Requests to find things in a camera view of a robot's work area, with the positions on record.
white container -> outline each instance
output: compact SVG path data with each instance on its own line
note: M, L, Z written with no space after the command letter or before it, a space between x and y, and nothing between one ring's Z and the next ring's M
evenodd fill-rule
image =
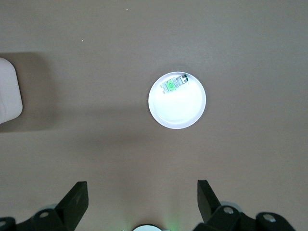
M162 84L166 81L186 75L187 83L173 92L165 93ZM181 129L194 124L203 114L206 104L205 90L202 84L191 74L171 72L161 76L149 93L149 109L154 119L161 125Z
M18 117L22 109L15 68L0 58L0 124Z
M162 231L162 230L154 225L147 224L147 225L140 225L139 227L135 228L133 231Z

screw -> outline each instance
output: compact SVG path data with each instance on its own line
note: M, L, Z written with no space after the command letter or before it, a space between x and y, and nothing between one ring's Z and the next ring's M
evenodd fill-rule
M224 207L223 211L225 211L225 213L228 213L228 214L233 214L234 213L233 209L230 208L230 207Z
M0 221L0 227L5 226L6 225L6 221Z
M49 215L49 212L43 212L39 215L39 218L45 218L48 215Z
M269 222L276 222L276 219L275 217L273 217L271 214L264 214L263 215L263 218Z

small electronic device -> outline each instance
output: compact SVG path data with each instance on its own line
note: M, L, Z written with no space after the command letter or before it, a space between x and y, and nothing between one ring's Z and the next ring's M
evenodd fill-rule
M175 91L181 85L188 82L187 75L182 75L177 78L172 78L164 82L161 87L164 89L164 93L167 94L169 92Z

white circular light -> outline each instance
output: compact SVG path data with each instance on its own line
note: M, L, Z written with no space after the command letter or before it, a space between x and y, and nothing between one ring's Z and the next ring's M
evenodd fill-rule
M162 231L154 225L141 225L135 228L133 231Z
M169 91L166 82L186 75L188 81ZM194 124L202 115L206 104L205 90L194 76L185 72L171 72L161 76L149 94L149 108L154 119L161 125L180 129Z

beige surface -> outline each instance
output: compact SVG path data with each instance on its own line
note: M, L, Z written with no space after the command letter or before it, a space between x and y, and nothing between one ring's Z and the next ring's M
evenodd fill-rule
M21 222L87 180L77 231L190 231L207 179L247 215L307 230L307 12L305 0L1 1L0 57L24 112L0 125L0 217ZM207 93L182 130L147 105L171 71Z

